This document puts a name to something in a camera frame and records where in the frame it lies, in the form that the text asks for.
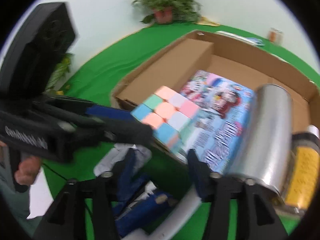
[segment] silver metal can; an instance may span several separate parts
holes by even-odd
[[[290,160],[291,104],[282,87],[267,84],[257,90],[247,133],[228,175],[254,179],[280,194]]]

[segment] human hand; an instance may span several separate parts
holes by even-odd
[[[19,163],[19,169],[15,172],[14,177],[20,185],[32,185],[41,168],[42,161],[39,157],[30,156]]]

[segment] pastel cube tile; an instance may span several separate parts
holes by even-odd
[[[179,134],[170,125],[163,123],[156,131],[156,138],[170,149],[178,141]]]
[[[175,112],[176,109],[168,102],[163,102],[159,104],[155,109],[155,113],[165,120],[170,119]]]
[[[179,110],[180,107],[183,105],[183,103],[187,100],[188,99],[185,98],[183,95],[176,93],[168,100],[168,103],[173,105],[176,109]]]
[[[179,111],[183,113],[185,116],[193,119],[199,111],[199,106],[197,106],[195,103],[191,102],[190,100],[187,100],[182,104]]]
[[[145,106],[145,105],[139,105],[137,106],[132,112],[132,116],[136,119],[138,119],[139,121],[143,120],[148,114],[150,114],[152,112],[152,110]]]
[[[168,120],[168,125],[173,127],[178,132],[181,132],[184,127],[186,127],[190,123],[191,119],[185,116],[181,112],[175,112],[171,118]]]
[[[177,94],[176,91],[172,90],[171,88],[162,86],[156,92],[155,95],[162,98],[163,100],[169,100],[173,95]]]
[[[159,104],[163,102],[163,99],[157,95],[152,95],[146,101],[143,102],[144,105],[154,110]]]
[[[153,129],[158,129],[163,123],[163,118],[155,113],[150,113],[142,120],[142,123],[150,125]]]
[[[173,145],[169,147],[170,151],[177,152],[182,147],[182,141],[180,136],[178,136],[178,139],[173,141]]]
[[[190,139],[189,136],[194,131],[194,125],[196,123],[196,118],[190,119],[191,122],[188,123],[188,125],[184,126],[183,129],[180,131],[180,138],[183,142],[183,144],[186,144],[188,140]]]

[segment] blue packaging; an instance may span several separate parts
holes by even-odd
[[[199,70],[180,92],[200,106],[190,136],[174,154],[184,162],[193,148],[200,161],[223,174],[237,153],[250,117],[254,92],[221,76]]]

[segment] green floor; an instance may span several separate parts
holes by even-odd
[[[211,27],[186,23],[163,26],[153,25],[150,28],[142,29],[122,39],[85,63],[65,84],[65,86],[70,85],[68,91],[64,89],[65,94],[77,98],[89,99],[98,104],[109,106],[109,94],[122,77],[170,42],[195,29],[209,32],[223,30],[244,37],[261,38],[252,33],[228,26]],[[266,39],[263,39],[263,41],[265,43],[265,46],[262,48],[263,50],[285,59],[320,86],[320,76],[304,61],[286,49],[274,46]],[[92,172],[94,166],[111,148],[112,144],[102,144],[97,148],[82,149],[75,154],[75,161],[72,164],[57,164],[49,161],[46,161],[46,163],[66,178],[77,178],[78,180],[92,179],[94,178]],[[186,168],[158,150],[151,150],[153,157],[143,168],[143,171],[147,172],[160,188],[173,194],[178,199],[182,198],[190,187]],[[47,168],[44,168],[44,171],[52,196],[55,197],[61,187],[63,187],[65,181]],[[189,222],[173,239],[201,239],[208,217],[208,209],[208,204],[202,204]],[[288,219],[282,219],[282,221],[288,232],[292,231],[297,223],[296,221]],[[87,225],[88,239],[92,240],[92,225],[90,224],[88,216]],[[149,226],[147,230],[152,230],[154,226],[156,226],[156,223]],[[229,240],[235,239],[235,230],[236,203],[233,202],[231,203]]]

